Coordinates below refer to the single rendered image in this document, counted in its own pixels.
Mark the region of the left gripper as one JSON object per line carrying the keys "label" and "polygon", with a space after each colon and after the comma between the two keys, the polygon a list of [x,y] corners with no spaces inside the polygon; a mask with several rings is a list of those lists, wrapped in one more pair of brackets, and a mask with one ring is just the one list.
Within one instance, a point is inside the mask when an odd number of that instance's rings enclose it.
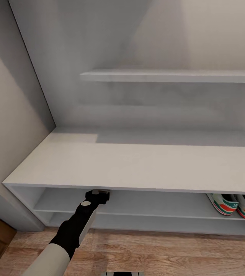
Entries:
{"label": "left gripper", "polygon": [[109,200],[109,192],[93,194],[91,191],[86,193],[86,199],[95,198],[99,204],[106,204],[106,201]]}

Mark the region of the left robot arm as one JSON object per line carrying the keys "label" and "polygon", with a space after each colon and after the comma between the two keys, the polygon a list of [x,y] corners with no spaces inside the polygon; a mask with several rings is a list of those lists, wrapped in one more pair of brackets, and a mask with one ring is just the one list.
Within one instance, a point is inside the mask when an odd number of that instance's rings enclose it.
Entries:
{"label": "left robot arm", "polygon": [[[107,191],[108,193],[99,193]],[[75,248],[78,248],[96,217],[96,207],[109,200],[109,189],[93,189],[86,193],[70,220],[59,227],[58,233],[21,276],[63,276]]]}

